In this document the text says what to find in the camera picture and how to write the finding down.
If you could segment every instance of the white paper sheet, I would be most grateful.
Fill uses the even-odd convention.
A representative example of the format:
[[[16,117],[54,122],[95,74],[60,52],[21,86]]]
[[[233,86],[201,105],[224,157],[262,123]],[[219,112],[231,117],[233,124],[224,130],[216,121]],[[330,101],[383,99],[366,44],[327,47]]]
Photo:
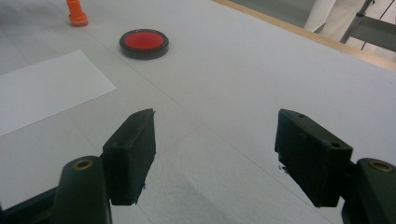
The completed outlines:
[[[114,91],[81,50],[0,76],[0,136]]]

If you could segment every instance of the red puck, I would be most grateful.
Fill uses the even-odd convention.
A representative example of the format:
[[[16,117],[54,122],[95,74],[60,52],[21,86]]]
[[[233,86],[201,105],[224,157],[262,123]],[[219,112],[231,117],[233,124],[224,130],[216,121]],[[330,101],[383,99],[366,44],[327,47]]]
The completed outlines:
[[[127,57],[150,60],[168,51],[168,38],[161,32],[149,29],[133,30],[120,39],[121,51]]]

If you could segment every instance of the orange game piece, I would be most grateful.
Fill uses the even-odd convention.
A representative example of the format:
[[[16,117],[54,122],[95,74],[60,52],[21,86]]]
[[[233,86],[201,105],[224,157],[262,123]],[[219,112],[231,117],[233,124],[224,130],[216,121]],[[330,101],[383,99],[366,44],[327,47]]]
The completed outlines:
[[[81,4],[78,0],[67,0],[70,15],[69,19],[73,26],[86,26],[88,25],[87,15],[82,11]]]

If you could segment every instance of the white table surface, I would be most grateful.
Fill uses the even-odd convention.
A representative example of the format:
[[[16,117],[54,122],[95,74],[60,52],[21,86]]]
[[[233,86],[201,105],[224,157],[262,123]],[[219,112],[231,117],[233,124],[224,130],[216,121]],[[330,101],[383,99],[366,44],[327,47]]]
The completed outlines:
[[[0,203],[58,184],[100,155],[132,113],[154,108],[157,151],[137,206],[114,223],[342,223],[314,208],[274,152],[277,112],[306,114],[352,145],[353,161],[396,163],[396,74],[208,0],[0,2],[0,76],[81,49],[116,91],[0,137]],[[165,33],[160,59],[120,54],[127,31]]]

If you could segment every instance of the black rim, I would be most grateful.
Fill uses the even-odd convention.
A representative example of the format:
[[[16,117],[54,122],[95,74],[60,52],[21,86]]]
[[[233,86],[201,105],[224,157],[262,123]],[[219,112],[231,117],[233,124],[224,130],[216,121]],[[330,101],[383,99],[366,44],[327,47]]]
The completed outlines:
[[[152,49],[136,49],[128,46],[125,43],[125,38],[129,35],[137,34],[140,32],[150,32],[154,33],[157,35],[160,35],[163,38],[163,43]],[[138,60],[150,60],[150,59],[156,59],[161,56],[163,56],[167,51],[168,51],[168,45],[169,45],[169,39],[164,35],[163,33],[156,31],[156,30],[150,30],[150,29],[138,29],[138,30],[132,30],[130,32],[125,33],[121,39],[120,39],[120,46],[121,46],[121,51],[124,55],[127,57],[133,58],[133,59],[138,59]]]

